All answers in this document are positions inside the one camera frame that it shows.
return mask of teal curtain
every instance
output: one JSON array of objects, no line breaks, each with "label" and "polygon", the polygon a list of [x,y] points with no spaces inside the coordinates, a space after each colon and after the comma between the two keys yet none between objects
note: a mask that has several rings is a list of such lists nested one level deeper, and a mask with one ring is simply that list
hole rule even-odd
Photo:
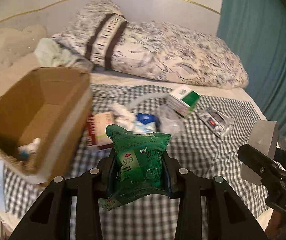
[{"label": "teal curtain", "polygon": [[280,0],[223,0],[217,36],[249,75],[245,91],[286,136],[286,9]]}]

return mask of checkered cloth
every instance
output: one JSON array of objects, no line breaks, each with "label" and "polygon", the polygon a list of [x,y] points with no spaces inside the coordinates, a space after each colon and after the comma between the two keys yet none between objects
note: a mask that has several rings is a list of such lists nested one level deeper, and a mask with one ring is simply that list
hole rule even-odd
[{"label": "checkered cloth", "polygon": [[[144,94],[170,92],[171,89],[152,85],[92,85],[92,90],[93,114],[97,114],[107,111],[111,103],[126,105]],[[155,109],[161,104],[164,104],[162,98],[149,99],[133,109],[133,112],[154,114]],[[233,131],[223,140],[216,137],[196,116],[199,110],[209,106],[229,115],[235,121]],[[259,116],[250,102],[201,96],[195,111],[185,121],[185,130],[181,136],[172,139],[167,147],[170,157],[176,158],[182,167],[188,168],[196,175],[206,178],[223,176],[256,218],[267,209],[267,190],[241,179],[241,162],[238,160],[237,150],[239,146],[247,143],[253,125],[258,119]],[[80,176],[90,168],[96,167],[101,158],[109,155],[110,150],[90,152],[86,147],[86,136],[87,131],[84,131],[67,178]],[[6,210],[22,217],[41,191],[7,168],[4,180]],[[103,237],[113,240],[173,239],[178,209],[179,200],[171,200],[162,195],[149,195],[111,211],[100,208]],[[71,239],[75,239],[75,213],[76,197],[71,210]],[[206,214],[202,229],[203,239],[206,239]]]}]

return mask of green plastic bag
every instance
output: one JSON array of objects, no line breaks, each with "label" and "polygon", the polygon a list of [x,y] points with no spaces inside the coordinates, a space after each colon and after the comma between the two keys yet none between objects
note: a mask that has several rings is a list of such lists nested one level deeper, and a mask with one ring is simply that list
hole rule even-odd
[{"label": "green plastic bag", "polygon": [[133,134],[112,124],[106,134],[114,143],[119,166],[114,193],[100,199],[102,207],[111,210],[149,194],[164,194],[162,155],[171,139],[170,134]]}]

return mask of silver rivet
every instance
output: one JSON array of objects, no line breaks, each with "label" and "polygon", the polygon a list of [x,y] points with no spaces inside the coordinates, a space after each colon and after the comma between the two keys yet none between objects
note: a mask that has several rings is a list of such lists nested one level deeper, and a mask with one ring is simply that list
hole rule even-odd
[{"label": "silver rivet", "polygon": [[181,174],[187,174],[187,173],[188,173],[188,169],[180,168],[180,169],[179,169],[179,173],[181,173]]},{"label": "silver rivet", "polygon": [[222,183],[222,182],[224,181],[224,179],[223,179],[221,176],[216,176],[216,177],[214,178],[214,180],[215,180],[216,182],[218,182],[218,183]]},{"label": "silver rivet", "polygon": [[55,178],[54,178],[54,182],[56,182],[56,183],[59,183],[59,182],[61,182],[63,180],[63,177],[62,176],[56,176]]},{"label": "silver rivet", "polygon": [[99,170],[98,168],[93,168],[93,169],[91,169],[89,172],[90,172],[91,174],[95,175],[95,174],[99,173],[100,170]]}]

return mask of bed sheet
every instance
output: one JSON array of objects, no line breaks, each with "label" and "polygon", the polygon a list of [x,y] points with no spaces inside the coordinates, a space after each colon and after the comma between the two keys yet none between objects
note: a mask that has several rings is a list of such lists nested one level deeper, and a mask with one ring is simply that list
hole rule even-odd
[{"label": "bed sheet", "polygon": [[[13,64],[13,66],[5,71],[0,72],[0,96],[3,95],[10,86],[22,78],[27,72],[33,68],[40,67],[35,55],[33,53],[21,58],[19,61]],[[91,74],[91,82],[96,84],[109,84],[109,85],[123,85],[123,86],[136,86],[136,85],[158,85],[168,88],[176,88],[179,86],[177,83],[152,81],[145,78],[131,76],[125,73],[119,73],[116,71],[103,71],[94,72]],[[191,86],[191,89],[200,95],[224,97],[230,99],[236,99],[241,101],[249,101],[252,103],[255,111],[259,117],[266,120],[265,116],[260,111],[259,107],[255,104],[253,99],[241,88],[232,90],[223,90],[214,87],[201,87]],[[0,211],[0,217],[2,221],[12,230],[17,226],[19,219],[10,213],[4,213]],[[271,217],[271,211],[265,211],[259,218],[260,225],[265,228]]]}]

